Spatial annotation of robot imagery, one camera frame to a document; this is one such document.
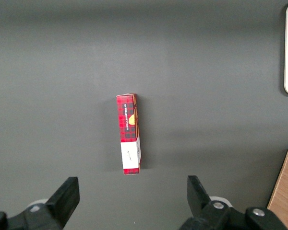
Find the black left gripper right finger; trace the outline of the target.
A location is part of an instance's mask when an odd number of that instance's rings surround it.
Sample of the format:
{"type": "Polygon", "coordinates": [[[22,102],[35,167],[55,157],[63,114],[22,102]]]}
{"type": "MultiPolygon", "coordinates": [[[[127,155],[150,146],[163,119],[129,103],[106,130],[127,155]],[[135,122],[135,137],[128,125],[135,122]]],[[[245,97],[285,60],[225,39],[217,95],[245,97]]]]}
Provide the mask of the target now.
{"type": "Polygon", "coordinates": [[[199,178],[187,178],[187,201],[192,217],[181,230],[285,230],[285,224],[267,208],[249,207],[244,213],[220,199],[212,200],[199,178]]]}

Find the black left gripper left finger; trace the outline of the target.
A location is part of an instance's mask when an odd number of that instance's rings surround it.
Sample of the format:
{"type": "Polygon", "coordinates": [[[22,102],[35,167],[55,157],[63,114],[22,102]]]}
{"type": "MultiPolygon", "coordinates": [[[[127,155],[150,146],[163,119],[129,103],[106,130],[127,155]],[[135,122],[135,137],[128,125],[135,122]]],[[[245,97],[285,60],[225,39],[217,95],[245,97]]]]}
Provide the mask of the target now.
{"type": "Polygon", "coordinates": [[[0,211],[0,230],[62,230],[80,201],[78,177],[69,177],[44,203],[11,218],[0,211]]]}

